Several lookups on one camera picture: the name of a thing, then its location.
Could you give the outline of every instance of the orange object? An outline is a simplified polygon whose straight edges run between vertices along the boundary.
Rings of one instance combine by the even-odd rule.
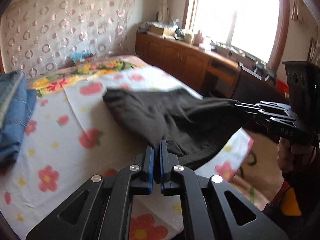
[[[297,202],[296,194],[293,188],[290,188],[283,196],[280,206],[282,214],[290,217],[301,216],[301,211]]]
[[[289,87],[287,84],[283,83],[281,80],[277,80],[277,91],[281,94],[288,94],[289,93]]]

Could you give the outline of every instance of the black cloth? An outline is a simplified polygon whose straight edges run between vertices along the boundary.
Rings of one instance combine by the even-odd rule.
[[[320,151],[315,160],[293,176],[283,173],[284,179],[293,187],[301,216],[287,217],[275,206],[267,205],[264,213],[281,227],[289,240],[318,240],[320,227]]]
[[[234,107],[235,100],[199,100],[183,89],[171,92],[108,89],[103,100],[119,125],[154,148],[155,175],[160,174],[160,140],[167,141],[168,151],[176,154],[181,164],[196,169],[213,158],[248,121]],[[320,239],[319,149],[316,159],[299,176],[290,173],[283,176],[295,190],[302,215],[286,217],[270,205],[263,212],[287,233],[289,240]],[[183,232],[174,238],[183,239]]]
[[[159,181],[159,143],[193,170],[212,159],[247,120],[237,115],[235,100],[197,99],[184,89],[134,92],[108,89],[103,100],[115,121],[155,150]]]

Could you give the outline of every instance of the headboard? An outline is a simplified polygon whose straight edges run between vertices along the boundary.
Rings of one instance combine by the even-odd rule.
[[[68,66],[73,51],[125,54],[135,0],[19,0],[1,18],[4,70],[36,77]]]

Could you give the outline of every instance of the bed sheet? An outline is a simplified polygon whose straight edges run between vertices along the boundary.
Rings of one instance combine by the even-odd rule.
[[[93,76],[38,99],[18,161],[0,176],[0,210],[21,239],[92,175],[116,174],[145,151],[142,141],[113,120],[102,101],[106,87],[143,91],[185,88],[201,98],[151,66]],[[242,160],[248,150],[242,148]],[[223,152],[231,156],[230,144]],[[220,172],[236,171],[242,160],[220,163]],[[130,240],[171,239],[183,229],[180,198],[162,196],[155,184],[151,196],[135,196],[131,221]]]
[[[123,55],[100,58],[98,61],[79,64],[74,67],[48,71],[43,77],[29,78],[28,88],[35,89],[38,97],[61,91],[81,80],[95,79],[120,72],[125,69],[139,68],[148,65],[138,57]]]

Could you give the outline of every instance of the denim fabric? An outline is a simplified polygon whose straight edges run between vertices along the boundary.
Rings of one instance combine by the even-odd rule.
[[[15,95],[24,73],[22,71],[13,71],[9,74],[0,74],[0,129],[3,125],[5,114]]]
[[[23,77],[11,100],[0,130],[0,167],[14,163],[19,154],[24,130],[33,112],[36,91],[27,90]]]

